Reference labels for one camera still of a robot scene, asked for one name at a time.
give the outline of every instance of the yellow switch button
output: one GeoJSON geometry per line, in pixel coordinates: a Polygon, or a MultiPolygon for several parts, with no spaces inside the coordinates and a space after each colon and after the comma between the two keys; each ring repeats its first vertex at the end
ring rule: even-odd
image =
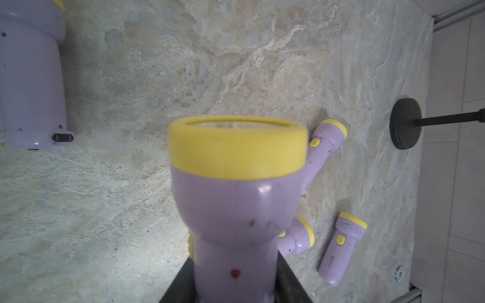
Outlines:
{"type": "Polygon", "coordinates": [[[342,235],[338,235],[337,237],[337,244],[338,245],[343,245],[345,243],[345,237],[342,235]]]}
{"type": "Polygon", "coordinates": [[[320,144],[320,140],[318,139],[313,139],[311,142],[310,142],[310,147],[317,147],[318,144],[320,144]]]}

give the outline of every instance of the tile floor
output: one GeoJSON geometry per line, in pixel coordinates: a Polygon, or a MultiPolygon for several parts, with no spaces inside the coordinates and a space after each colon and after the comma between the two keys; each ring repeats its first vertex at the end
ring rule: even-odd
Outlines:
{"type": "MultiPolygon", "coordinates": [[[[485,108],[485,14],[433,36],[426,116],[485,108]]],[[[485,123],[424,130],[411,283],[423,303],[485,302],[485,123]]]]}

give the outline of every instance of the red dot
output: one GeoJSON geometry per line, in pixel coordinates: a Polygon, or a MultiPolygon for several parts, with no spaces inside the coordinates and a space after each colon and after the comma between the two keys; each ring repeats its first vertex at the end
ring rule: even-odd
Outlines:
{"type": "Polygon", "coordinates": [[[231,270],[231,276],[235,279],[237,277],[239,277],[239,275],[241,274],[241,271],[237,268],[231,270]]]}

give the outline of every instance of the sticker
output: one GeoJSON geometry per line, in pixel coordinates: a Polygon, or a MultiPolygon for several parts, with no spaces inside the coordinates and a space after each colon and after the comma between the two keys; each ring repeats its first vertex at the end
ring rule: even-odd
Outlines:
{"type": "Polygon", "coordinates": [[[400,282],[403,277],[404,277],[404,267],[402,267],[402,265],[399,265],[396,269],[396,276],[395,276],[396,281],[400,282]]]}

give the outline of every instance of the purple cylinder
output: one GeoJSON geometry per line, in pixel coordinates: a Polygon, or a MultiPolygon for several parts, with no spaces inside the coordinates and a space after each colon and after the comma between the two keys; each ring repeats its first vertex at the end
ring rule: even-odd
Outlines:
{"type": "Polygon", "coordinates": [[[303,170],[253,181],[201,177],[173,166],[171,171],[178,211],[194,233],[200,299],[274,302],[276,236],[296,213],[303,170]]]}
{"type": "Polygon", "coordinates": [[[320,171],[328,156],[339,149],[344,140],[345,134],[337,126],[325,123],[325,121],[318,125],[308,145],[307,161],[303,168],[305,174],[302,194],[307,192],[308,186],[320,171]]]}
{"type": "Polygon", "coordinates": [[[58,45],[62,9],[52,0],[0,3],[0,111],[7,143],[41,149],[72,144],[58,45]]]}
{"type": "Polygon", "coordinates": [[[364,236],[366,229],[340,215],[335,223],[335,228],[337,231],[323,256],[318,274],[328,284],[337,287],[347,270],[352,252],[357,242],[364,236]]]}

